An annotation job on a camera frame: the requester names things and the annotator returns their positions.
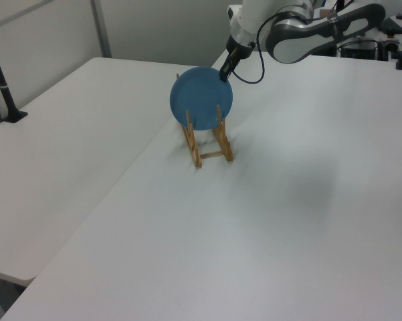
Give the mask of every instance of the white tabletop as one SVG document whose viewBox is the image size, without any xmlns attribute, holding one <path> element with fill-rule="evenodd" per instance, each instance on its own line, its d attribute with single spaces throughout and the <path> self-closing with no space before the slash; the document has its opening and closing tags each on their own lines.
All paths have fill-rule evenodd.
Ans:
<svg viewBox="0 0 402 321">
<path fill-rule="evenodd" d="M 96 58 L 0 124 L 0 278 L 46 266 L 169 119 L 187 68 Z"/>
<path fill-rule="evenodd" d="M 3 320 L 402 320 L 402 72 L 266 68 L 231 79 L 232 163 L 168 120 Z"/>
</svg>

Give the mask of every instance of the wooden stand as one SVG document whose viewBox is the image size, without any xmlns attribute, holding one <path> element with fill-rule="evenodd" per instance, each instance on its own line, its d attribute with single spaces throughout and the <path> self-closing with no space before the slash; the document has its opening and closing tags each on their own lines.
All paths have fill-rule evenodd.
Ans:
<svg viewBox="0 0 402 321">
<path fill-rule="evenodd" d="M 189 111 L 186 110 L 187 128 L 181 126 L 186 137 L 187 145 L 189 146 L 190 153 L 192 155 L 193 163 L 196 167 L 202 167 L 202 160 L 204 158 L 215 157 L 223 155 L 228 162 L 233 161 L 233 153 L 230 147 L 230 142 L 226 137 L 226 121 L 221 119 L 220 105 L 217 105 L 217 117 L 219 125 L 213 128 L 213 133 L 220 149 L 217 152 L 207 152 L 205 154 L 199 154 L 199 149 L 195 140 L 195 133 L 193 132 L 193 124 L 190 122 Z"/>
</svg>

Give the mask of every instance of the blue plate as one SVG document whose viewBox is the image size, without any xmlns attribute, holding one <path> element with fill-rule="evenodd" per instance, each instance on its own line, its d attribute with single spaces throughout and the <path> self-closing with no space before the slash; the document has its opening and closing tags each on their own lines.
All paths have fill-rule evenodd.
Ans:
<svg viewBox="0 0 402 321">
<path fill-rule="evenodd" d="M 222 82 L 219 71 L 209 67 L 187 70 L 174 83 L 169 98 L 171 112 L 187 128 L 186 110 L 195 130 L 218 126 L 217 105 L 225 118 L 232 107 L 233 93 L 229 82 Z"/>
</svg>

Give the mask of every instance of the white wall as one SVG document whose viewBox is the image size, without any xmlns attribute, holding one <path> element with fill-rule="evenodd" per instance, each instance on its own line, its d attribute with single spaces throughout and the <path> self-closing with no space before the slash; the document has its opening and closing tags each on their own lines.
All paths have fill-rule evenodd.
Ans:
<svg viewBox="0 0 402 321">
<path fill-rule="evenodd" d="M 18 108 L 100 56 L 89 0 L 54 0 L 0 27 L 0 64 Z"/>
<path fill-rule="evenodd" d="M 113 58 L 210 66 L 242 0 L 101 0 Z"/>
</svg>

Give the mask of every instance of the black clamp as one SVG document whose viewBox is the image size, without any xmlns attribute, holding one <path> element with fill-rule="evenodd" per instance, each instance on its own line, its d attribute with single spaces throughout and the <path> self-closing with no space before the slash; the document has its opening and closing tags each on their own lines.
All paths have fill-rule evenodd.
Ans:
<svg viewBox="0 0 402 321">
<path fill-rule="evenodd" d="M 345 40 L 343 35 L 342 26 L 340 25 L 339 17 L 337 13 L 332 13 L 327 17 L 328 27 L 336 43 L 340 43 Z"/>
</svg>

